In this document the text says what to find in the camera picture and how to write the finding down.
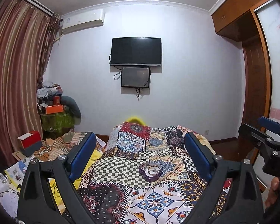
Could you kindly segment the person's right hand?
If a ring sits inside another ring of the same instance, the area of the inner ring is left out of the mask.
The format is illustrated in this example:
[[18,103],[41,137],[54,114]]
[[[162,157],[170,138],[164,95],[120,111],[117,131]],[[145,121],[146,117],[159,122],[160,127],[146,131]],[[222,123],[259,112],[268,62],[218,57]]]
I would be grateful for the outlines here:
[[273,205],[277,198],[278,198],[278,189],[279,189],[280,180],[278,177],[274,177],[271,181],[271,187],[268,191],[267,198],[265,200],[265,207],[269,208],[271,205]]

